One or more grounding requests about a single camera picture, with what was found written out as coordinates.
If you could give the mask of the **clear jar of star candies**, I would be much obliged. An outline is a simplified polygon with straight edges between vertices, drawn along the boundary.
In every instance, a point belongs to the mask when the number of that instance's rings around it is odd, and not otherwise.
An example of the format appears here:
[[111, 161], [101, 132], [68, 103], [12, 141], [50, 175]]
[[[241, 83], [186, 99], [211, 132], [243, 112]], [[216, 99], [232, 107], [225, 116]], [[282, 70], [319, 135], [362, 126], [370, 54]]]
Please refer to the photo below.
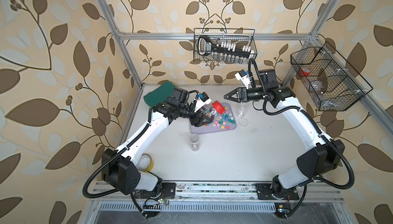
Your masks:
[[248, 108], [249, 103], [238, 103], [236, 107], [236, 115], [243, 118], [246, 115]]

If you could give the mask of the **red lidded clear jar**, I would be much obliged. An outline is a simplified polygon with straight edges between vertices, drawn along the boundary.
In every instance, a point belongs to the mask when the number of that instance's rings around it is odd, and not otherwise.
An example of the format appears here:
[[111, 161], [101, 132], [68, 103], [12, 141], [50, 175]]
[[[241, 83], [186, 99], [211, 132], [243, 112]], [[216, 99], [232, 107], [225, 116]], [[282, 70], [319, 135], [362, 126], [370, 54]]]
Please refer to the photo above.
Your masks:
[[223, 115], [225, 111], [225, 107], [222, 103], [220, 103], [219, 101], [214, 101], [205, 107], [204, 113], [214, 122], [221, 115]]

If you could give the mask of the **clear jar lid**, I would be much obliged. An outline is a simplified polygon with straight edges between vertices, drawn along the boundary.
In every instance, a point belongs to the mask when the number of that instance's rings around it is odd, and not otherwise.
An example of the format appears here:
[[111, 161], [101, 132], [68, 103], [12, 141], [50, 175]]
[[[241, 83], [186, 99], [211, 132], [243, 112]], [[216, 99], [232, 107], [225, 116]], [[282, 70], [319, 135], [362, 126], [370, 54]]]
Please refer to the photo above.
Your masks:
[[240, 119], [238, 120], [238, 125], [239, 125], [240, 127], [247, 127], [248, 124], [249, 124], [249, 122], [248, 122], [248, 120], [245, 119], [245, 118], [240, 118]]

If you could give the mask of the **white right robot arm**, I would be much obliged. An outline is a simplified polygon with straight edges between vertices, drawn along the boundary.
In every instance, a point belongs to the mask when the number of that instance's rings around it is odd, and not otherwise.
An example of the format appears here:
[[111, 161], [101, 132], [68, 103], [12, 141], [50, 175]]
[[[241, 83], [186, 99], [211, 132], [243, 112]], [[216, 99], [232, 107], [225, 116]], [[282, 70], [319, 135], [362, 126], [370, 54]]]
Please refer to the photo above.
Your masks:
[[[297, 186], [305, 187], [313, 181], [321, 181], [336, 189], [347, 190], [355, 183], [355, 174], [349, 161], [343, 155], [345, 145], [333, 140], [317, 125], [301, 106], [294, 92], [288, 87], [277, 87], [263, 93], [261, 87], [236, 88], [224, 95], [224, 99], [248, 103], [263, 101], [262, 111], [269, 116], [282, 114], [302, 139], [306, 152], [296, 159], [296, 164], [285, 173], [273, 178], [270, 194], [283, 199]], [[320, 177], [342, 163], [348, 172], [348, 182], [339, 185]]]

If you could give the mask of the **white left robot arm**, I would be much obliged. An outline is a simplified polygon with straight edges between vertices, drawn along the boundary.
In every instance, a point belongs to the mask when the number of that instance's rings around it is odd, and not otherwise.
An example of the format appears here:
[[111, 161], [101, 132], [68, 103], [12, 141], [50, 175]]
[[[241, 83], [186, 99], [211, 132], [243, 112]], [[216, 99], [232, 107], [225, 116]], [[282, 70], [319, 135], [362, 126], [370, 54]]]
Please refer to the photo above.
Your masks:
[[[83, 196], [100, 198], [116, 192], [129, 195], [138, 190], [158, 195], [161, 192], [159, 177], [153, 173], [138, 170], [137, 164], [153, 140], [177, 118], [189, 119], [195, 127], [213, 122], [213, 119], [204, 111], [190, 111], [188, 106], [176, 107], [161, 102], [151, 107], [148, 111], [147, 121], [134, 135], [116, 149], [108, 149], [104, 152], [101, 166], [92, 173], [83, 186]], [[114, 189], [101, 193], [90, 193], [88, 188], [99, 174]]]

